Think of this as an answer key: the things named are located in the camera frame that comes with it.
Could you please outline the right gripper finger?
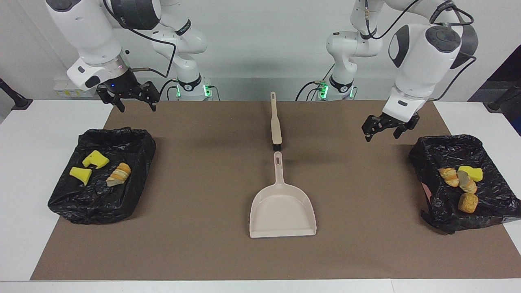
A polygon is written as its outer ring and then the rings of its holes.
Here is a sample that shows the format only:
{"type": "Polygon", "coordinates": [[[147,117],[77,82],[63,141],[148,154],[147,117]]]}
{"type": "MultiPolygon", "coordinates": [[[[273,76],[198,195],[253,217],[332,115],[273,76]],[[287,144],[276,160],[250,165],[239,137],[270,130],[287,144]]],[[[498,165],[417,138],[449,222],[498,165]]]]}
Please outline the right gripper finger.
{"type": "Polygon", "coordinates": [[[110,104],[110,105],[116,106],[116,108],[121,113],[124,113],[125,106],[124,106],[123,102],[121,102],[119,95],[111,96],[108,89],[106,89],[106,87],[104,87],[104,86],[97,86],[96,93],[104,104],[110,104]]]}
{"type": "Polygon", "coordinates": [[[138,95],[138,100],[147,103],[151,111],[155,112],[157,108],[156,103],[160,101],[158,89],[156,89],[154,83],[151,81],[147,81],[139,87],[140,94],[138,95]]]}

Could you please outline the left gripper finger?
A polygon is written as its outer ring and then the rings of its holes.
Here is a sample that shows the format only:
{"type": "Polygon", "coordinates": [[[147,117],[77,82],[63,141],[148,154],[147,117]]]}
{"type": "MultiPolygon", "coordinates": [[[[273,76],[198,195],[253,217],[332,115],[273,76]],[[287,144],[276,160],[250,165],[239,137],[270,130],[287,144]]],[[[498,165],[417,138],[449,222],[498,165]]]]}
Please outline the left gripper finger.
{"type": "Polygon", "coordinates": [[[415,126],[417,125],[420,117],[419,116],[413,116],[408,122],[400,123],[395,131],[393,132],[393,136],[395,139],[399,139],[399,137],[406,131],[413,130],[415,126]]]}
{"type": "Polygon", "coordinates": [[[383,115],[369,115],[362,124],[361,129],[367,142],[370,142],[375,134],[386,129],[385,124],[383,124],[385,122],[384,118],[383,115]]]}

